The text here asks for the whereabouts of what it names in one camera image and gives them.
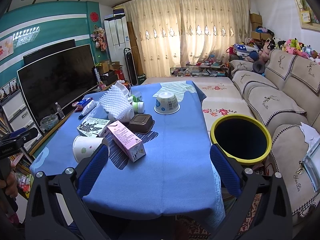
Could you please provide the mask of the person's left hand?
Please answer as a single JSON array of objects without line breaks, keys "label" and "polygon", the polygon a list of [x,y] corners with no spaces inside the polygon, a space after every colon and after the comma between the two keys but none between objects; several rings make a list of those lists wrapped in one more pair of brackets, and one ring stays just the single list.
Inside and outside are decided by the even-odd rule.
[{"label": "person's left hand", "polygon": [[18,195],[18,188],[17,188],[17,180],[13,169],[15,165],[13,163],[10,164],[10,173],[7,176],[6,181],[0,180],[0,188],[5,189],[5,194],[10,196],[11,198],[15,198]]}]

